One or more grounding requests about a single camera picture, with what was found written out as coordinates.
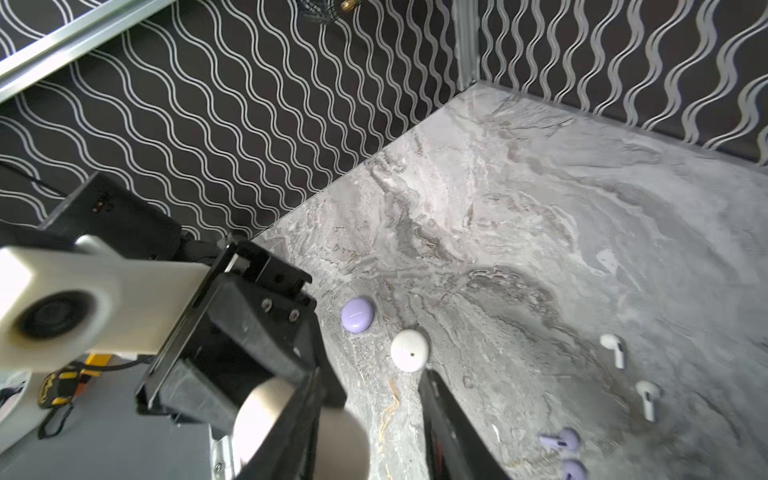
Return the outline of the cream earbud charging case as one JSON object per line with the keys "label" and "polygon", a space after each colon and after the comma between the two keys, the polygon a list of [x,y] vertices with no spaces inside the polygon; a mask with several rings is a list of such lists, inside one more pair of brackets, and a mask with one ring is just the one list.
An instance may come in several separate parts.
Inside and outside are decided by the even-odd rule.
{"label": "cream earbud charging case", "polygon": [[367,479],[365,428],[344,408],[327,405],[316,370],[295,387],[272,378],[240,407],[232,442],[239,479]]}

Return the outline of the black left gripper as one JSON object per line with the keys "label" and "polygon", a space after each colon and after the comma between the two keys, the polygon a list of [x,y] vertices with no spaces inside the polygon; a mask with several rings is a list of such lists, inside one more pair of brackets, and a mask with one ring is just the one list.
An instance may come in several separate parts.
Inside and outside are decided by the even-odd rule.
{"label": "black left gripper", "polygon": [[253,389],[273,377],[297,386],[314,369],[323,404],[343,407],[347,394],[304,290],[311,280],[251,242],[227,245],[144,376],[138,413],[230,432]]}

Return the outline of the white wireless earbud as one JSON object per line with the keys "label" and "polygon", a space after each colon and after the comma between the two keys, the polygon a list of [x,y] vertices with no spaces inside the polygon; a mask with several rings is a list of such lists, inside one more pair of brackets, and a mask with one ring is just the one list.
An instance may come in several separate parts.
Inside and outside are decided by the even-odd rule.
{"label": "white wireless earbud", "polygon": [[635,384],[635,390],[642,400],[644,418],[651,423],[656,421],[655,402],[661,396],[661,389],[655,383],[641,380]]}
{"label": "white wireless earbud", "polygon": [[603,334],[600,336],[600,344],[613,352],[615,367],[625,370],[627,356],[623,340],[614,334]]}

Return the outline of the white round disc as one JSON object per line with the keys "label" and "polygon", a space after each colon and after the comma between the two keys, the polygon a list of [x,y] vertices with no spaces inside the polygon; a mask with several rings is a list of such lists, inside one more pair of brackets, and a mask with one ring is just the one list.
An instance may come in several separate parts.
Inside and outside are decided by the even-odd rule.
{"label": "white round disc", "polygon": [[403,372],[413,373],[423,369],[428,362],[429,354],[429,343],[418,330],[402,330],[392,340],[391,359]]}

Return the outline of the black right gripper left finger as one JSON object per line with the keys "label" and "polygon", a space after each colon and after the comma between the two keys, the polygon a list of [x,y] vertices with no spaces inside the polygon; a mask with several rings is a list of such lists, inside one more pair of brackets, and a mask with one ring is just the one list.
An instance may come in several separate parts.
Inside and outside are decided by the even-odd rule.
{"label": "black right gripper left finger", "polygon": [[239,479],[316,479],[324,388],[320,371],[295,387],[273,377],[254,388],[240,407],[233,445]]}

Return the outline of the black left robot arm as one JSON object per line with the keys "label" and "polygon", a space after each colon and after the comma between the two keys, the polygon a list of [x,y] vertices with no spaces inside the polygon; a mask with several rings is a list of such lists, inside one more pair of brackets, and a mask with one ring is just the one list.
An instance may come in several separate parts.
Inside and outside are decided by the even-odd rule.
{"label": "black left robot arm", "polygon": [[220,433],[272,378],[296,386],[317,373],[323,405],[341,408],[311,280],[241,235],[196,240],[95,174],[41,225],[1,228],[1,366],[49,373],[86,353],[147,357],[138,412]]}

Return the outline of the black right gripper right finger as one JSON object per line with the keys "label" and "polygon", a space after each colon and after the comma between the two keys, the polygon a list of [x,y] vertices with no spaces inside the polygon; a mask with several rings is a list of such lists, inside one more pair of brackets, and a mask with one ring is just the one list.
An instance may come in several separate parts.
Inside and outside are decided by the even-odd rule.
{"label": "black right gripper right finger", "polygon": [[438,372],[418,384],[430,479],[508,479]]}

